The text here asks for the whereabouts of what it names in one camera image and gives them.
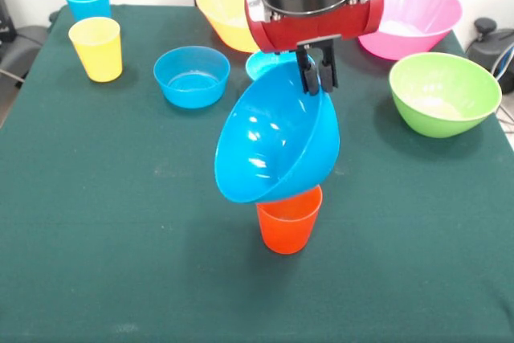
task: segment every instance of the plastic bowl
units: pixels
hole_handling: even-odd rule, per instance
[[[218,140],[216,183],[232,202],[272,202],[314,188],[339,154],[337,116],[325,92],[303,92],[296,63],[256,80]]]
[[[243,52],[259,50],[248,28],[244,0],[196,0],[196,3],[228,47]]]
[[[314,63],[311,56],[308,58],[312,63]],[[262,51],[257,51],[247,59],[246,70],[251,80],[257,80],[272,68],[287,62],[296,63],[296,53],[282,52],[277,55],[274,52],[264,54]]]
[[[399,60],[426,52],[459,22],[459,0],[384,0],[378,31],[362,35],[362,46],[377,56]]]
[[[201,46],[168,51],[153,67],[165,98],[181,108],[204,108],[219,100],[229,74],[226,56]]]
[[[428,52],[396,62],[390,87],[405,122],[433,138],[473,128],[501,102],[500,85],[487,70],[451,54]]]

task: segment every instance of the yellow bowl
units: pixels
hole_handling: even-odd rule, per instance
[[[243,52],[259,50],[248,28],[244,0],[196,0],[196,4],[228,47]]]

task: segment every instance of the cable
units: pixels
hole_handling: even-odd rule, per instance
[[[25,80],[23,78],[20,78],[19,76],[13,74],[12,72],[8,72],[6,70],[2,70],[0,68],[0,74],[3,74],[4,76],[8,76],[9,78],[12,78],[13,80],[17,80],[18,82],[25,82]]]
[[[507,72],[508,66],[511,64],[512,59],[514,58],[514,42],[509,44],[507,48],[496,58],[495,62],[491,67],[491,74],[495,75],[496,69],[498,68],[498,64],[502,61],[502,59],[510,52],[510,56],[507,59],[507,63],[500,70],[500,73],[495,76],[496,80],[500,80],[502,76],[504,76],[505,72]]]
[[[511,64],[513,58],[514,58],[514,49],[511,49],[511,52],[510,52],[510,55],[509,55],[507,61],[505,61],[505,59],[506,59],[505,57],[502,59],[500,73],[495,77],[496,80],[500,80],[500,78],[502,76],[504,76],[504,74],[505,74],[505,72],[507,72],[508,66]]]
[[[36,40],[34,38],[31,38],[30,36],[26,36],[24,34],[18,34],[18,33],[16,34],[16,36],[19,36],[20,38],[24,38],[24,39],[30,40],[31,42],[37,44],[38,46],[43,47],[43,44],[40,41],[38,41],[38,40]]]
[[[501,118],[498,118],[498,121],[501,122],[502,124],[514,125],[514,122],[509,122],[508,120],[503,120]]]

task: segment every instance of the table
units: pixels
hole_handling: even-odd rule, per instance
[[[391,100],[392,63],[338,43],[341,153],[309,244],[276,255],[254,206],[214,182],[248,55],[192,7],[113,18],[124,74],[88,80],[64,8],[0,131],[1,342],[512,341],[514,157],[495,117],[419,136]],[[198,111],[153,79],[191,44],[232,65]],[[463,54],[453,34],[435,50]]]

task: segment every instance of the orange cup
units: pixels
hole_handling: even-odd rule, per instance
[[[307,244],[322,202],[323,192],[318,185],[282,201],[257,204],[266,246],[282,255],[300,251]]]

